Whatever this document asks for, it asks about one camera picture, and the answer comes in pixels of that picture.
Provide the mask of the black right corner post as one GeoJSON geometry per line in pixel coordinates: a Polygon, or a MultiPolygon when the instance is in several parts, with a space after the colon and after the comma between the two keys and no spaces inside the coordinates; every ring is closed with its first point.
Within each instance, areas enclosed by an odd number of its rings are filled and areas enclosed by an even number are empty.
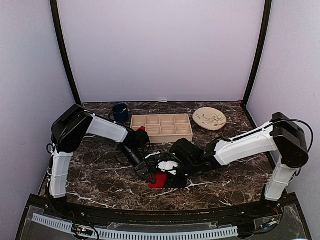
{"type": "Polygon", "coordinates": [[[272,2],[273,2],[272,0],[264,1],[264,9],[262,14],[262,21],[261,21],[261,27],[260,27],[257,46],[256,46],[256,51],[255,51],[250,75],[248,78],[247,86],[244,92],[243,99],[241,101],[243,108],[246,108],[249,103],[249,100],[253,91],[253,87],[255,84],[255,80],[258,74],[258,70],[259,70],[259,66],[260,66],[260,62],[261,62],[261,58],[262,58],[263,50],[265,46],[269,21],[270,21],[272,2]]]}

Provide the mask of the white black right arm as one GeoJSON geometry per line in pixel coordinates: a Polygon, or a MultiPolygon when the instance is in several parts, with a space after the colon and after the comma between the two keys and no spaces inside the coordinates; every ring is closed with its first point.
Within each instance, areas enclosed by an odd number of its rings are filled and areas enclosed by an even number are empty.
{"type": "Polygon", "coordinates": [[[233,138],[217,138],[204,149],[185,138],[179,139],[169,151],[169,159],[157,168],[176,177],[185,178],[217,170],[231,163],[266,152],[278,151],[280,156],[266,184],[264,199],[255,205],[255,213],[266,217],[275,208],[285,188],[298,169],[309,160],[312,143],[307,143],[303,121],[289,119],[281,112],[262,126],[233,138]]]}

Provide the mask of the red santa sock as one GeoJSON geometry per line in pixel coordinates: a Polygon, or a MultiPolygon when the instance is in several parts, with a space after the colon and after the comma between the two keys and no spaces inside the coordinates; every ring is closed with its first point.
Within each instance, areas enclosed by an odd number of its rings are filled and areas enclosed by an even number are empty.
{"type": "Polygon", "coordinates": [[[149,183],[149,188],[151,189],[164,189],[166,182],[167,182],[167,178],[168,178],[168,174],[166,172],[156,172],[154,174],[154,178],[155,178],[155,183],[149,183]]]}

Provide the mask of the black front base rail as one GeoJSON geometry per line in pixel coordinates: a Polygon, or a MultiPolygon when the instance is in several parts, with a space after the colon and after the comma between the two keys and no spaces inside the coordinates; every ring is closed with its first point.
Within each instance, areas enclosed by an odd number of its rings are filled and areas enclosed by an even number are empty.
{"type": "Polygon", "coordinates": [[[54,217],[68,217],[77,222],[96,225],[107,223],[129,224],[194,224],[218,222],[220,224],[250,224],[253,220],[280,216],[284,205],[295,204],[298,199],[294,193],[287,194],[279,202],[258,201],[236,206],[216,207],[198,210],[139,211],[85,206],[66,200],[48,200],[31,194],[28,206],[38,207],[45,214],[54,217]]]}

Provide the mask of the wooden compartment tray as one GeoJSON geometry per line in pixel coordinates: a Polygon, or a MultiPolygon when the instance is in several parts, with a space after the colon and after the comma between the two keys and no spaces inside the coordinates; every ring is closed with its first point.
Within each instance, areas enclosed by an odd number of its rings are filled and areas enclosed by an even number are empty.
{"type": "Polygon", "coordinates": [[[172,144],[182,138],[191,142],[194,135],[188,114],[133,115],[130,127],[135,131],[144,127],[152,144],[172,144]]]}

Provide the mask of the black corner post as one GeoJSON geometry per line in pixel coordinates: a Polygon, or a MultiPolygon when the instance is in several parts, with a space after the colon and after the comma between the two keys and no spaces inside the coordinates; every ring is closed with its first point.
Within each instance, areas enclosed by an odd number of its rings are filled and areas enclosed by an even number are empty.
{"type": "Polygon", "coordinates": [[[76,81],[73,75],[71,63],[69,60],[69,56],[67,53],[67,47],[64,39],[63,29],[62,29],[62,23],[59,13],[59,6],[57,0],[50,0],[50,8],[51,8],[51,15],[55,30],[55,35],[58,43],[58,48],[60,52],[60,56],[62,59],[62,63],[64,66],[64,71],[67,77],[68,85],[70,87],[74,102],[78,105],[82,105],[82,101],[80,98],[79,91],[76,86],[76,81]]]}
{"type": "Polygon", "coordinates": [[[260,66],[260,62],[261,62],[261,58],[262,58],[263,50],[265,46],[269,21],[270,21],[272,2],[273,2],[272,0],[264,1],[264,9],[262,14],[262,21],[261,21],[261,27],[260,27],[257,46],[256,46],[256,51],[255,51],[250,75],[248,78],[247,86],[244,92],[243,99],[241,101],[243,108],[246,108],[249,103],[249,100],[253,91],[253,87],[255,84],[255,80],[258,74],[258,70],[259,70],[259,66],[260,66]]]}

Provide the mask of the dark blue mug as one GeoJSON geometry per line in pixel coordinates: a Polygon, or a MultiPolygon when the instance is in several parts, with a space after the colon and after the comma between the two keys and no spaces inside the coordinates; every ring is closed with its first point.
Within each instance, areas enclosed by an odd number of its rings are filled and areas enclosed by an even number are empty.
{"type": "Polygon", "coordinates": [[[129,121],[128,106],[125,103],[118,103],[114,105],[108,115],[108,119],[120,124],[127,123],[129,121]]]}

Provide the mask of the round beige decorated plate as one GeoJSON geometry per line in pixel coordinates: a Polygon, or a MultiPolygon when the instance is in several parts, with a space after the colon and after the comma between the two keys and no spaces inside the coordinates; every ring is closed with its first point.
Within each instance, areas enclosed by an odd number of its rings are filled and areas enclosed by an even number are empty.
{"type": "Polygon", "coordinates": [[[212,107],[197,109],[192,119],[198,126],[209,131],[218,131],[227,123],[226,116],[221,111],[212,107]]]}

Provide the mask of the black left corner post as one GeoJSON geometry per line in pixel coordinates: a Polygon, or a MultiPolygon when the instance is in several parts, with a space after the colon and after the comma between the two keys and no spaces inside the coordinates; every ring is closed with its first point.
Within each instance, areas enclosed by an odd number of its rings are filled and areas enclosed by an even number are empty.
{"type": "Polygon", "coordinates": [[[76,86],[76,81],[73,75],[71,63],[69,60],[69,56],[67,53],[67,47],[64,39],[63,29],[62,29],[62,23],[59,13],[59,6],[57,0],[50,0],[50,8],[51,8],[51,15],[55,30],[55,35],[58,43],[58,48],[60,52],[60,56],[62,59],[62,63],[64,66],[64,71],[67,77],[68,85],[70,87],[74,102],[78,105],[82,105],[82,101],[80,98],[79,91],[76,86]]]}

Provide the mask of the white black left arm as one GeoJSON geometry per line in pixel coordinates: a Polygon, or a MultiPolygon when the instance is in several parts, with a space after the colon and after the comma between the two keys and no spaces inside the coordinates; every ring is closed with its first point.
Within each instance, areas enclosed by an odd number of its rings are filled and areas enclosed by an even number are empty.
{"type": "Polygon", "coordinates": [[[55,199],[50,208],[60,218],[67,218],[71,213],[70,206],[60,199],[67,195],[71,160],[89,138],[116,144],[139,177],[150,183],[156,180],[145,152],[150,138],[143,127],[134,130],[74,104],[52,124],[51,142],[46,146],[50,154],[47,187],[55,199]]]}

